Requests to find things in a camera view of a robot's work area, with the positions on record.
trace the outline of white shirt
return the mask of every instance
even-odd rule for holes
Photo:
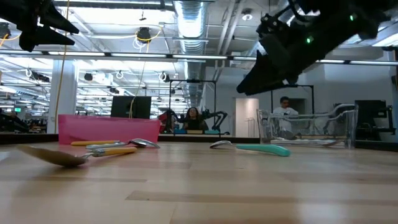
[[[282,107],[275,108],[272,113],[282,116],[299,115],[299,112],[295,111],[293,108],[282,108]],[[292,131],[292,124],[283,119],[279,121],[279,126],[286,131],[290,132]]]

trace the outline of desk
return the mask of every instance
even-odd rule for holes
[[[159,144],[78,169],[0,146],[1,223],[398,223],[394,152],[290,147],[277,157]]]

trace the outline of black monitor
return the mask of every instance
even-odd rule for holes
[[[152,103],[152,98],[150,96],[114,96],[112,100],[111,117],[128,118],[130,114],[131,101],[133,99],[132,117],[149,119],[150,104]]]
[[[370,118],[387,118],[387,104],[385,100],[356,100],[358,116]]]

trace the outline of dish rack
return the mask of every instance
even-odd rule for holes
[[[280,115],[257,110],[262,143],[351,149],[355,143],[358,107],[341,104],[324,114]]]

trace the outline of pink bin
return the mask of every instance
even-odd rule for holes
[[[73,141],[128,141],[135,138],[157,142],[160,121],[154,119],[58,116],[59,143]]]

